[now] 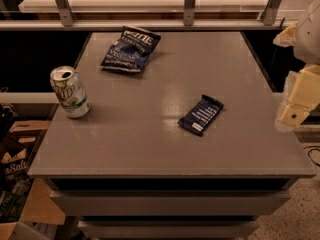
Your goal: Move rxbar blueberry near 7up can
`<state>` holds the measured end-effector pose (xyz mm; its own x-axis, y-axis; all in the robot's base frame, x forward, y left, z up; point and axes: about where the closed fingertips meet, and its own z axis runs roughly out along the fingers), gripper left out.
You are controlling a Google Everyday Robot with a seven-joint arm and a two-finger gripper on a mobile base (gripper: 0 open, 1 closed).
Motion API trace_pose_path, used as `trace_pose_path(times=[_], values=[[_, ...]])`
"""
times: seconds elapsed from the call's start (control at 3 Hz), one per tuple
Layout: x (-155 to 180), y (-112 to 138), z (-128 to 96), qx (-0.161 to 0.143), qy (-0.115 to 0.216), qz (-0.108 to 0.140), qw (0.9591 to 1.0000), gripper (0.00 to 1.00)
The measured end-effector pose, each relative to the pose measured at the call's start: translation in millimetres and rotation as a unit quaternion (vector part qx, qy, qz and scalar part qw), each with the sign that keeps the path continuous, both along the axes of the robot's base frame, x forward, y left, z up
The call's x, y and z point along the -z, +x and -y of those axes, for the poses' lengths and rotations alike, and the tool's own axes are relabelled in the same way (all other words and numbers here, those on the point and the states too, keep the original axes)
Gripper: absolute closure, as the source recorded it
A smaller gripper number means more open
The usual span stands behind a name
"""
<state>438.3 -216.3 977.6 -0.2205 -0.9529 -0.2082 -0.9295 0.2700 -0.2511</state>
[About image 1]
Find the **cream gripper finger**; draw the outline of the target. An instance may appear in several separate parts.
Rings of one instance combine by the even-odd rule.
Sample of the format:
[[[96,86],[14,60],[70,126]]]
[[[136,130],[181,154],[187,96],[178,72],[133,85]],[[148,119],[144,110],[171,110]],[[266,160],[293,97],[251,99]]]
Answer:
[[[299,127],[320,104],[320,66],[307,64],[299,72],[290,71],[285,80],[283,100],[274,127],[288,132]]]
[[[298,23],[292,23],[273,39],[273,44],[279,47],[293,47],[295,44],[295,32]]]

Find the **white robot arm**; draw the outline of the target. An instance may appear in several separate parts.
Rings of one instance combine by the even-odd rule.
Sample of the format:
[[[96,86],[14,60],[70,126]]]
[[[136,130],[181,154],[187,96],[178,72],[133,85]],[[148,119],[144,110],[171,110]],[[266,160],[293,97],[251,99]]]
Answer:
[[[273,43],[292,47],[294,57],[305,66],[290,71],[274,126],[278,131],[299,127],[320,104],[320,0],[314,0],[296,23],[278,34]]]

